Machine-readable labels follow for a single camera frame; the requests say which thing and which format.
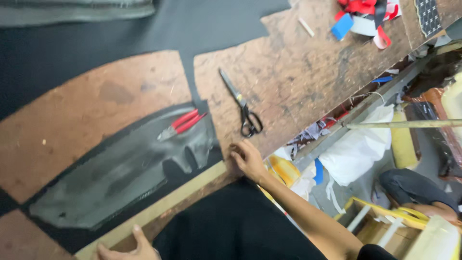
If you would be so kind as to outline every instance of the black scissors handle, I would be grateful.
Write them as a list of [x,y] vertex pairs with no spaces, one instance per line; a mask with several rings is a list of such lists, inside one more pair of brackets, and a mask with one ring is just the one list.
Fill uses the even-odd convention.
[[253,113],[247,105],[241,110],[241,134],[245,138],[249,138],[255,134],[260,134],[263,130],[263,124],[257,114]]

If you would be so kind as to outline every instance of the scissors blade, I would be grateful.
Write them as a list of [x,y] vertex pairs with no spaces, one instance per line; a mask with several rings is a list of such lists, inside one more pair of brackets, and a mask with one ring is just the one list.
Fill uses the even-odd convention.
[[241,107],[244,107],[247,104],[247,101],[242,98],[242,94],[231,83],[231,80],[228,78],[228,75],[226,75],[226,73],[222,69],[219,69],[219,71],[220,71],[221,77],[223,78],[223,81],[225,82],[226,86],[230,90],[236,102]]

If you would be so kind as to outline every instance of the black pants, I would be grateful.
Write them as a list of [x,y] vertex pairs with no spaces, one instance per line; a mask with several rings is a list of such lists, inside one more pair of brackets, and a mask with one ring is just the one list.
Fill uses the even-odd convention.
[[441,202],[456,213],[459,212],[457,203],[444,191],[440,190],[429,178],[424,177],[409,169],[393,169],[379,176],[382,187],[400,205],[413,203],[431,205],[433,202]]

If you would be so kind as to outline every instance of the pliers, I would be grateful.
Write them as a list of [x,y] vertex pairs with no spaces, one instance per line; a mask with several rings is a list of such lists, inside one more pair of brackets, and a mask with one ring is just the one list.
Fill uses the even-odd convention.
[[183,133],[184,131],[188,130],[193,125],[195,125],[205,115],[207,115],[207,113],[199,115],[199,111],[197,109],[194,109],[191,112],[182,115],[179,119],[175,120],[168,128],[162,131],[162,133],[160,133],[157,137],[157,140],[161,142],[166,139],[169,139],[170,137]]

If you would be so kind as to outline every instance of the gray cloth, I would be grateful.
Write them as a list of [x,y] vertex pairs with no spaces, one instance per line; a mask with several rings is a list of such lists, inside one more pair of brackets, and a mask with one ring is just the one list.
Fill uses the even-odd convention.
[[459,213],[457,203],[439,189],[429,178],[409,169],[393,169],[379,176],[382,187],[400,205],[413,203],[413,200],[425,205],[441,202]]
[[152,0],[0,0],[0,27],[134,19],[153,13]]

